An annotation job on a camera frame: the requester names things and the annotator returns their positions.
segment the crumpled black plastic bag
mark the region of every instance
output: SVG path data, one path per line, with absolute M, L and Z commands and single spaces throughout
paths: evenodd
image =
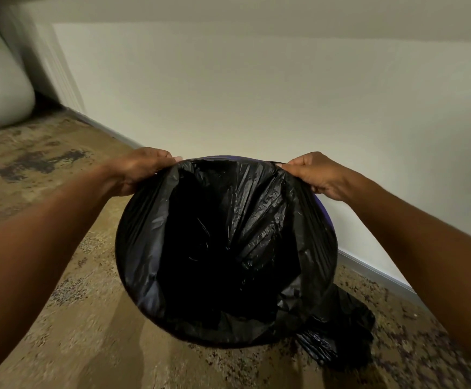
M 270 162 L 206 157 L 159 172 L 126 206 L 115 252 L 141 312 L 182 340 L 246 347 L 298 333 L 327 363 L 347 347 L 331 347 L 331 335 L 359 326 L 339 330 L 345 314 L 330 308 L 337 241 L 328 217 L 305 183 Z M 373 315 L 360 338 L 369 355 L 372 325 Z

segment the white wall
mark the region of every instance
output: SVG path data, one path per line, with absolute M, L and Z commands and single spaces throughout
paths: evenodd
M 184 157 L 320 150 L 471 234 L 471 0 L 37 0 L 0 17 L 42 90 L 120 134 Z M 343 251 L 406 282 L 323 202 Z

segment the carpet pattern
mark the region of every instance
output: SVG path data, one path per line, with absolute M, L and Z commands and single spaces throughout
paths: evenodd
M 64 111 L 0 130 L 0 221 L 130 149 Z M 80 244 L 29 333 L 0 367 L 0 388 L 466 388 L 471 362 L 424 309 L 340 266 L 335 282 L 376 315 L 374 364 L 335 373 L 293 341 L 244 350 L 180 342 L 145 319 L 118 278 L 114 198 Z

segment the person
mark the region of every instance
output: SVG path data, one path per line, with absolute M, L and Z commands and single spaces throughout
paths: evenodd
M 134 150 L 0 223 L 0 364 L 41 312 L 107 201 L 133 194 L 138 182 L 179 160 L 165 150 Z M 319 152 L 280 166 L 315 193 L 348 204 L 471 355 L 471 236 Z

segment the gray baseboard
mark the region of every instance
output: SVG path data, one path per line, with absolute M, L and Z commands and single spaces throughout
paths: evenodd
M 106 127 L 105 125 L 96 122 L 95 120 L 90 119 L 89 117 L 79 113 L 73 109 L 67 108 L 69 114 L 76 117 L 78 120 L 90 124 L 91 126 L 104 131 L 109 136 L 116 138 L 117 140 L 125 143 L 132 148 L 142 147 L 140 143 L 122 135 L 118 132 L 112 130 L 111 128 Z M 381 286 L 387 288 L 393 294 L 399 296 L 402 299 L 408 300 L 418 306 L 426 308 L 424 303 L 421 301 L 419 296 L 415 291 L 409 286 L 403 284 L 402 282 L 380 272 L 379 270 L 363 263 L 362 261 L 357 260 L 352 255 L 343 253 L 342 251 L 338 252 L 338 264 L 342 264 L 345 267 L 354 270 L 356 273 L 361 274 L 363 277 L 374 281 L 375 283 L 380 284 Z

